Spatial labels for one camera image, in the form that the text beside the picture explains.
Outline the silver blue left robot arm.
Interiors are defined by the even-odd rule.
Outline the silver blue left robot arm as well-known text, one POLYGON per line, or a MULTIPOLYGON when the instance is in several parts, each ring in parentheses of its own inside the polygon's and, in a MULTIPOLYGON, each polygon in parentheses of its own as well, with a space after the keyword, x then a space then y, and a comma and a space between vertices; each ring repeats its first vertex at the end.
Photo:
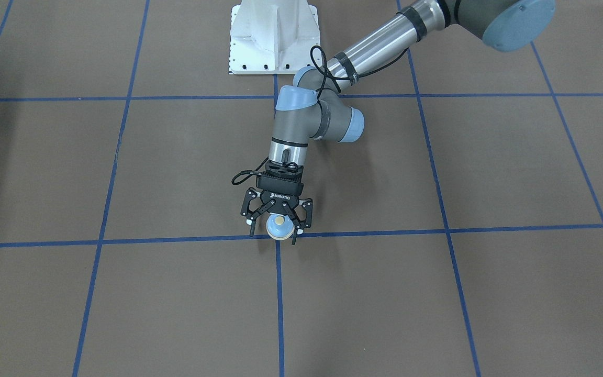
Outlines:
POLYGON ((397 62, 429 33, 452 25, 497 51, 518 50, 542 33, 555 10, 555 1, 414 1, 332 58, 320 46, 311 46, 312 63, 297 71, 293 83, 278 93, 267 157, 256 169, 232 179, 233 185, 239 185, 256 178, 240 211, 249 235, 254 235, 262 215, 272 239, 295 241, 311 228, 314 204, 301 197, 309 142, 355 142, 365 127, 364 115, 340 99, 342 91, 397 62), (320 60, 314 60, 315 53, 320 60))

